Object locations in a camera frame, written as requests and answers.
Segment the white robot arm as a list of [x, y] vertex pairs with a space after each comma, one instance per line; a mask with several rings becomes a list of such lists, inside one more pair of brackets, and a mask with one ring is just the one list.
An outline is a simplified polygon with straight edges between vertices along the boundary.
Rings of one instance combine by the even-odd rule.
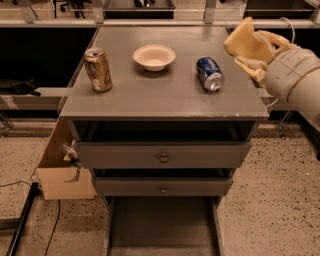
[[320, 130], [320, 60], [308, 49], [267, 31], [231, 33], [246, 53], [235, 62], [267, 92]]

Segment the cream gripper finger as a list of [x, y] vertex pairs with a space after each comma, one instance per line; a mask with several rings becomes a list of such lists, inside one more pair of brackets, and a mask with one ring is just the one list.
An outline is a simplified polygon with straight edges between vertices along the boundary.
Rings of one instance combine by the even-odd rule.
[[288, 39], [285, 37], [264, 31], [264, 30], [258, 30], [255, 32], [255, 38], [264, 43], [268, 49], [271, 51], [272, 54], [279, 54], [285, 51], [288, 51], [290, 49], [296, 49], [297, 45], [294, 43], [291, 43]]
[[254, 81], [263, 83], [266, 75], [267, 63], [261, 60], [235, 56], [234, 62], [238, 64]]

